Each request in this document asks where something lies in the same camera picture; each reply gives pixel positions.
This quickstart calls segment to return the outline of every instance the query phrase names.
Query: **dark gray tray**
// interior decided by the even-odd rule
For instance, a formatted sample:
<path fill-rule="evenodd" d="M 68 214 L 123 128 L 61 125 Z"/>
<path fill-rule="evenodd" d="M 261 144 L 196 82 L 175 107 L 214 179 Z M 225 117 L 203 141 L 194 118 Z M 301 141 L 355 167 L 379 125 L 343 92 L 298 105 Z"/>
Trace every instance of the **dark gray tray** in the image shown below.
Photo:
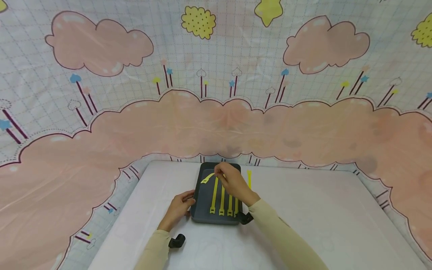
<path fill-rule="evenodd" d="M 197 202 L 191 207 L 192 220 L 200 223 L 238 225 L 240 221 L 235 212 L 235 205 L 237 202 L 237 210 L 243 212 L 242 202 L 232 197 L 230 209 L 230 196 L 225 189 L 222 189 L 222 182 L 220 180 L 217 181 L 216 196 L 213 203 L 216 176 L 211 174 L 214 173 L 214 167 L 217 164 L 216 162 L 204 162 L 201 164 L 194 194 Z M 239 164 L 231 165 L 241 172 Z M 224 200 L 223 207 L 221 208 L 222 197 L 224 197 Z"/>

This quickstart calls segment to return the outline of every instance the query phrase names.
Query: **finger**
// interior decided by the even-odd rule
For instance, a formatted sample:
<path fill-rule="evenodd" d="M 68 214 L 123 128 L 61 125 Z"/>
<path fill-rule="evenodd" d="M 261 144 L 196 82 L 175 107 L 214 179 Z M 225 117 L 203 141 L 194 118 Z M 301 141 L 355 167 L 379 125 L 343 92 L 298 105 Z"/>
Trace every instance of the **finger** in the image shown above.
<path fill-rule="evenodd" d="M 186 206 L 186 210 L 191 207 L 192 205 L 194 205 L 196 202 L 195 199 L 188 199 L 187 201 L 184 202 L 184 205 Z"/>
<path fill-rule="evenodd" d="M 188 199 L 193 198 L 193 197 L 194 197 L 194 195 L 191 194 L 191 195 L 189 195 L 189 196 L 183 198 L 182 201 L 185 202 L 185 201 L 187 201 Z"/>
<path fill-rule="evenodd" d="M 184 198 L 186 198 L 187 196 L 193 195 L 195 192 L 195 190 L 190 190 L 190 191 L 185 191 L 182 194 L 177 195 L 179 198 L 181 198 L 181 200 L 183 200 Z"/>
<path fill-rule="evenodd" d="M 223 174 L 218 174 L 217 178 L 222 182 L 223 187 L 226 189 L 228 187 L 228 181 L 226 180 L 225 176 Z"/>
<path fill-rule="evenodd" d="M 234 172 L 235 170 L 237 169 L 227 162 L 221 162 L 215 166 L 215 173 L 223 173 L 228 175 L 230 172 Z"/>

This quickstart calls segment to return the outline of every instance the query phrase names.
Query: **yellow dotted cloud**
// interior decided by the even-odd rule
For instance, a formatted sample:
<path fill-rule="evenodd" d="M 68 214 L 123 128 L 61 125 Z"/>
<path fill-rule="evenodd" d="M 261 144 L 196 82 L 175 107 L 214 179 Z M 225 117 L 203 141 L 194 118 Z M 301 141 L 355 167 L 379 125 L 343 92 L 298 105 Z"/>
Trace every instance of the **yellow dotted cloud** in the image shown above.
<path fill-rule="evenodd" d="M 7 5 L 3 0 L 0 0 L 0 12 L 3 12 L 7 9 Z"/>
<path fill-rule="evenodd" d="M 261 0 L 255 7 L 255 14 L 261 18 L 265 27 L 269 27 L 273 19 L 283 13 L 280 0 Z"/>
<path fill-rule="evenodd" d="M 422 47 L 432 48 L 432 13 L 417 25 L 417 29 L 411 33 L 411 36 Z"/>
<path fill-rule="evenodd" d="M 200 36 L 202 39 L 210 39 L 213 34 L 213 28 L 216 26 L 216 16 L 210 13 L 210 10 L 205 10 L 196 6 L 187 6 L 184 9 L 184 14 L 181 16 L 183 23 L 181 26 L 192 32 L 195 36 Z"/>

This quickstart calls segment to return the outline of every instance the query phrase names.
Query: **hand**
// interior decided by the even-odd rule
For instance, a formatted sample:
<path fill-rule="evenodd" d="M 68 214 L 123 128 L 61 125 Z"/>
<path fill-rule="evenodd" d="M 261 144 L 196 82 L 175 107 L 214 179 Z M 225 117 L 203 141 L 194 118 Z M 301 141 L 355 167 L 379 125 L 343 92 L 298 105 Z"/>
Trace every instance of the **hand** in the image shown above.
<path fill-rule="evenodd" d="M 219 178 L 228 194 L 244 202 L 248 207 L 261 198 L 246 184 L 241 173 L 231 164 L 221 162 L 215 166 L 215 175 Z"/>
<path fill-rule="evenodd" d="M 183 216 L 191 215 L 188 209 L 195 203 L 194 192 L 195 190 L 186 191 L 172 199 L 164 218 L 159 223 L 158 230 L 170 232 Z"/>

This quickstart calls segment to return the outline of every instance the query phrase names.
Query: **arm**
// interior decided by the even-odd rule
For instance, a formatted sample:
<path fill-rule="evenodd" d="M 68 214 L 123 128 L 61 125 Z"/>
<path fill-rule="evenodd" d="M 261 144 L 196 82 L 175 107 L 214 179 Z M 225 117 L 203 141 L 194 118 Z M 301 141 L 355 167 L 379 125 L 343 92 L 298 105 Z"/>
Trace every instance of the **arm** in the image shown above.
<path fill-rule="evenodd" d="M 289 269 L 328 270 L 318 254 L 264 200 L 250 206 L 249 212 Z"/>
<path fill-rule="evenodd" d="M 163 269 L 168 260 L 168 244 L 171 240 L 169 232 L 183 216 L 191 215 L 188 209 L 195 203 L 194 192 L 195 190 L 186 191 L 172 199 L 164 218 L 147 242 L 134 270 Z"/>
<path fill-rule="evenodd" d="M 215 174 L 225 190 L 249 207 L 258 228 L 270 239 L 283 262 L 291 270 L 328 270 L 315 251 L 283 220 L 276 211 L 249 189 L 240 172 L 229 163 L 215 167 Z"/>
<path fill-rule="evenodd" d="M 168 260 L 168 243 L 171 237 L 164 230 L 156 230 L 144 248 L 134 270 L 163 269 Z"/>

